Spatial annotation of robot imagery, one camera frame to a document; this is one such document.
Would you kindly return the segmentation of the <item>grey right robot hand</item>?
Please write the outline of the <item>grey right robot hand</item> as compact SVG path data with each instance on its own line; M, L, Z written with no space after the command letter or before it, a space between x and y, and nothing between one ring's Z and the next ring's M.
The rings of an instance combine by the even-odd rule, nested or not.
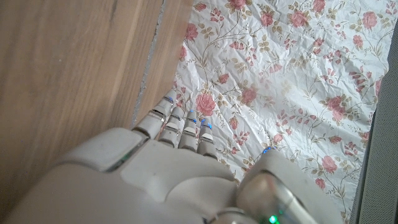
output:
M244 179L217 160L209 120L168 92L133 129L109 129L63 157L6 223L338 223L333 202L277 149Z

